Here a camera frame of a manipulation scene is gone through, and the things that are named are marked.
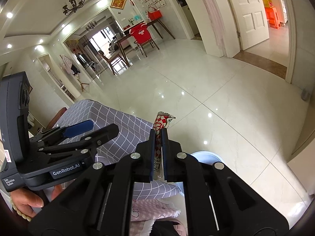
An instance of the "white sticker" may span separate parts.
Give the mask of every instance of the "white sticker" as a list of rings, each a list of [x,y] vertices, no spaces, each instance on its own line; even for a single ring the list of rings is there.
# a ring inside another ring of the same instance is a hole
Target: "white sticker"
[[[12,162],[9,150],[4,150],[5,158],[7,159],[7,162]]]

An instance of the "light blue bucket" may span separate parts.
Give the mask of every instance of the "light blue bucket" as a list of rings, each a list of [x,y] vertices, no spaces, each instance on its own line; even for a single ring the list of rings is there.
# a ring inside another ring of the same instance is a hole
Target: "light blue bucket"
[[[213,163],[220,161],[223,162],[222,158],[220,156],[218,156],[215,153],[209,152],[209,151],[199,151],[199,152],[195,152],[192,154],[192,156],[194,156],[199,162],[205,163],[205,164],[209,164],[212,165]],[[175,183],[180,191],[180,194],[184,195],[184,186],[183,186],[183,182],[177,182]]]

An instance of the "chandelier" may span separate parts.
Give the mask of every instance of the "chandelier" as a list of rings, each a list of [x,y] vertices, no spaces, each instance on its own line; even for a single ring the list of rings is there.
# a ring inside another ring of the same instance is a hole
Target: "chandelier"
[[[84,5],[84,1],[85,0],[81,0],[79,2],[79,4],[77,5],[77,1],[76,0],[69,0],[69,2],[72,5],[72,9],[69,9],[67,5],[63,6],[62,8],[64,9],[64,14],[66,16],[70,15],[72,12],[76,13],[78,9],[82,8]]]
[[[97,22],[94,20],[94,22],[90,22],[86,27],[85,27],[85,29],[87,30],[87,31],[91,31],[94,27],[96,27],[97,26]]]

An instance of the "gray grid tablecloth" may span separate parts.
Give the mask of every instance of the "gray grid tablecloth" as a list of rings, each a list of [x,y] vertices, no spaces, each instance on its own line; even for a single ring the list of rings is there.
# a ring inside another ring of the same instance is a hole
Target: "gray grid tablecloth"
[[[57,121],[55,126],[69,126],[92,120],[95,131],[109,124],[115,123],[119,127],[119,135],[115,139],[97,148],[95,161],[109,165],[118,162],[123,156],[133,153],[138,143],[149,138],[153,124],[130,114],[117,111],[96,101],[85,99],[73,104]],[[88,131],[74,138],[66,139],[63,143],[79,140],[89,134]],[[135,183],[134,199],[166,198],[179,193],[179,188],[161,181],[151,183]]]

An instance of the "dining table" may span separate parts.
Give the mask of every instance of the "dining table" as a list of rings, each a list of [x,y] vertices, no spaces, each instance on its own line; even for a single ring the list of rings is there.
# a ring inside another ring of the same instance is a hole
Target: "dining table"
[[[150,22],[147,22],[146,24],[147,24],[148,26],[153,26],[153,28],[155,29],[155,31],[157,32],[157,34],[163,39],[163,36],[160,34],[160,32],[158,31],[158,29],[157,29],[156,26],[154,25],[155,23],[159,23],[159,24],[169,33],[169,35],[170,35],[173,39],[175,39],[175,37],[174,37],[174,35],[171,33],[171,31],[163,24],[163,22],[162,22],[159,18],[158,18],[158,19],[155,19],[155,20],[152,20],[152,21],[150,21]],[[124,34],[125,34],[125,36],[123,36],[122,38],[120,38],[119,40],[117,40],[115,43],[117,43],[117,45],[118,45],[118,47],[119,47],[119,50],[120,50],[120,52],[121,52],[121,54],[122,54],[122,56],[123,56],[123,59],[124,59],[125,62],[127,63],[127,66],[130,67],[129,61],[128,61],[127,56],[126,56],[126,54],[125,54],[125,52],[124,52],[124,50],[123,50],[123,48],[122,48],[121,43],[122,43],[123,41],[127,40],[129,37],[131,37],[131,34],[129,34],[129,30],[127,30]]]

